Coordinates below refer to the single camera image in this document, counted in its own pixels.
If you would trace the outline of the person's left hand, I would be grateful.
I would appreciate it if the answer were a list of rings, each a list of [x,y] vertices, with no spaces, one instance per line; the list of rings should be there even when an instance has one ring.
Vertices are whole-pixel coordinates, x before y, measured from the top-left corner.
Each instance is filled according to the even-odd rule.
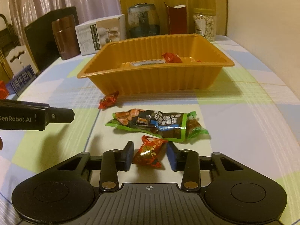
[[[0,150],[3,149],[3,141],[2,141],[2,138],[0,138]]]

